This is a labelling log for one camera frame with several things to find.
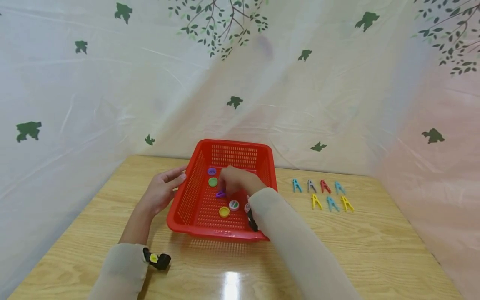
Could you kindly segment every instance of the yellow bottle cap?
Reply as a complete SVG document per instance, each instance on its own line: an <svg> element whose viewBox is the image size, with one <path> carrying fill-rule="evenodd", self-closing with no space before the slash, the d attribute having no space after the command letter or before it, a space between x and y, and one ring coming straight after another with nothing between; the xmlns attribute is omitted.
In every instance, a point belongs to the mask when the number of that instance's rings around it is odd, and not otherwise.
<svg viewBox="0 0 480 300"><path fill-rule="evenodd" d="M222 218L226 218L226 217L228 217L228 215L230 215L230 210L228 209L228 207L222 206L220 208L220 210L218 211L218 213L220 214L220 216Z"/></svg>

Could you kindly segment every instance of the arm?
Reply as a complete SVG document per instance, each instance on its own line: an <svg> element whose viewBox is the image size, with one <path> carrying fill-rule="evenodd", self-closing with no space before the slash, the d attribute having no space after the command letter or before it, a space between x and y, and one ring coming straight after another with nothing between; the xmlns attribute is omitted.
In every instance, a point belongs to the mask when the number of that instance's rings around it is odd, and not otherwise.
<svg viewBox="0 0 480 300"><path fill-rule="evenodd" d="M110 249L89 300L136 300L144 284L148 263L143 248L153 218L175 195L184 180L186 166L157 174L134 208L119 243Z"/></svg>
<svg viewBox="0 0 480 300"><path fill-rule="evenodd" d="M297 212L254 174L228 167L220 174L227 195L244 189L253 218L273 243L307 300L360 300L345 272Z"/></svg>

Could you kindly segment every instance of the red plastic basket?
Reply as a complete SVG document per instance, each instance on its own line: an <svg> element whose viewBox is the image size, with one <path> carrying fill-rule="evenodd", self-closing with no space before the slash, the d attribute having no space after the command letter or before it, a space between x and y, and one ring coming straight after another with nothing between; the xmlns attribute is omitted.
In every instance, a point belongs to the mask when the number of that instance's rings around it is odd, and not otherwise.
<svg viewBox="0 0 480 300"><path fill-rule="evenodd" d="M210 187L207 173L216 168L218 178L222 168L234 166L257 176L265 185L277 190L272 149L264 144L223 140L201 140L192 155L186 170L187 179L179 187L167 216L171 230L202 238L256 241L268 240L261 231L253 231L243 207L247 203L244 191L229 199L216 198L218 186ZM222 206L231 200L240 203L238 211L230 211L226 218L218 214Z"/></svg>

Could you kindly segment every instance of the green bird silhouette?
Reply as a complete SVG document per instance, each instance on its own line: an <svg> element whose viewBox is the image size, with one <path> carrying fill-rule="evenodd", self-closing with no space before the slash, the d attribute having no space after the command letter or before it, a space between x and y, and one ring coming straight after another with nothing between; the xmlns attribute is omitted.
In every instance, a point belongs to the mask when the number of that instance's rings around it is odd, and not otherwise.
<svg viewBox="0 0 480 300"><path fill-rule="evenodd" d="M38 141L38 134L40 133L39 127L42 127L42 122L17 124L17 130L20 132L20 134L17 135L17 142L25 141L27 134Z"/></svg>
<svg viewBox="0 0 480 300"><path fill-rule="evenodd" d="M311 50L304 50L304 51L302 51L302 52L301 52L301 55L300 55L300 57L299 57L299 60L302 60L302 59L303 59L303 61L307 61L307 58L310 56L311 53L312 53Z"/></svg>
<svg viewBox="0 0 480 300"><path fill-rule="evenodd" d="M150 138L150 135L147 135L147 137L145 138L145 141L146 141L147 144L149 144L150 146L153 146L153 142L155 141L155 139L152 139L152 138Z"/></svg>
<svg viewBox="0 0 480 300"><path fill-rule="evenodd" d="M133 9L131 9L127 5L117 2L117 11L115 12L116 19L121 19L121 17L123 16L125 23L128 24L128 19L130 19L130 14L132 12L133 12Z"/></svg>
<svg viewBox="0 0 480 300"><path fill-rule="evenodd" d="M240 98L238 98L238 97L232 96L232 97L230 98L230 101L227 102L227 105L228 105L228 106L232 106L232 105L233 105L233 106L235 107L235 109L237 109L238 105L240 105L240 103L242 103L242 102L243 102L243 99L240 99Z"/></svg>
<svg viewBox="0 0 480 300"><path fill-rule="evenodd" d="M87 54L87 45L88 43L85 41L76 41L75 46L77 49L75 50L75 53L80 53L80 51L83 51L85 54Z"/></svg>
<svg viewBox="0 0 480 300"><path fill-rule="evenodd" d="M445 139L442 137L442 134L438 132L435 128L430 129L429 132L422 132L424 137L429 137L428 143L443 142Z"/></svg>
<svg viewBox="0 0 480 300"><path fill-rule="evenodd" d="M322 142L318 142L318 144L316 144L315 146L313 146L312 149L313 151L318 151L320 152L323 148L327 147L327 145L323 144L322 145Z"/></svg>
<svg viewBox="0 0 480 300"><path fill-rule="evenodd" d="M373 21L377 21L380 16L374 12L366 12L363 18L357 22L355 28L360 28L363 25L363 32L365 32L370 26L373 25Z"/></svg>

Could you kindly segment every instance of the white bottle cap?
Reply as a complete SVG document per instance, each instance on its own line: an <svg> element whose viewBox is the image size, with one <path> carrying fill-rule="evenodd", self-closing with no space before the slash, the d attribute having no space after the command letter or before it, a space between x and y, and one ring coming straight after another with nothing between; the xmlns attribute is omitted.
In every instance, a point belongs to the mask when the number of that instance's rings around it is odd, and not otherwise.
<svg viewBox="0 0 480 300"><path fill-rule="evenodd" d="M228 204L228 207L230 208L230 210L232 212L236 212L239 207L240 207L240 203L237 201L237 200L232 200L230 201L230 203Z"/></svg>

